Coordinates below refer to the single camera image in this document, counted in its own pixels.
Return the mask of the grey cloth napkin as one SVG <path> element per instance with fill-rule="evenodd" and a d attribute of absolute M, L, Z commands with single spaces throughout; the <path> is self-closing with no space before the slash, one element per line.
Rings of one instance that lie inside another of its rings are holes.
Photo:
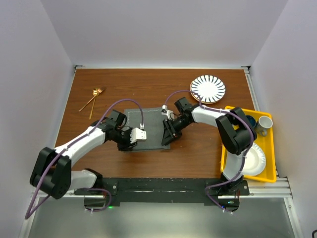
<path fill-rule="evenodd" d="M 139 109 L 126 109 L 124 114 L 127 116 L 127 125 L 129 127 L 140 126 L 141 113 Z M 145 132 L 147 139 L 137 142 L 132 152 L 150 151 L 150 150 L 168 150 L 170 145 L 162 145 L 163 120 L 167 117 L 161 114 L 161 108 L 143 109 Z"/>

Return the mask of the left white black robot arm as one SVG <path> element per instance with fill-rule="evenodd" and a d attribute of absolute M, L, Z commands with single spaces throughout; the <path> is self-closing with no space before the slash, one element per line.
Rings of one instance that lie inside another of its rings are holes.
<path fill-rule="evenodd" d="M 86 189 L 98 194 L 104 188 L 103 176 L 91 169 L 73 171 L 72 167 L 94 148 L 113 141 L 119 151 L 130 151 L 145 140 L 144 125 L 124 129 L 127 116 L 113 110 L 109 117 L 93 122 L 82 134 L 56 148 L 43 148 L 30 176 L 30 184 L 47 195 L 60 199 L 69 190 Z"/>

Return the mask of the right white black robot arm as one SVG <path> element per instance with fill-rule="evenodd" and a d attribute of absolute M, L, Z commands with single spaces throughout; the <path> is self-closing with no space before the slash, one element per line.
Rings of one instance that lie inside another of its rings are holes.
<path fill-rule="evenodd" d="M 227 175 L 221 183 L 206 187 L 211 189 L 220 187 L 222 192 L 231 195 L 238 189 L 237 180 L 242 177 L 247 153 L 257 138 L 255 130 L 240 107 L 232 110 L 214 109 L 202 104 L 192 105 L 183 97 L 175 102 L 179 111 L 176 119 L 171 118 L 172 111 L 163 105 L 162 114 L 167 116 L 163 120 L 162 145 L 168 145 L 182 136 L 182 130 L 192 123 L 204 123 L 218 129 L 222 144 L 235 162 L 231 167 L 233 174 Z"/>

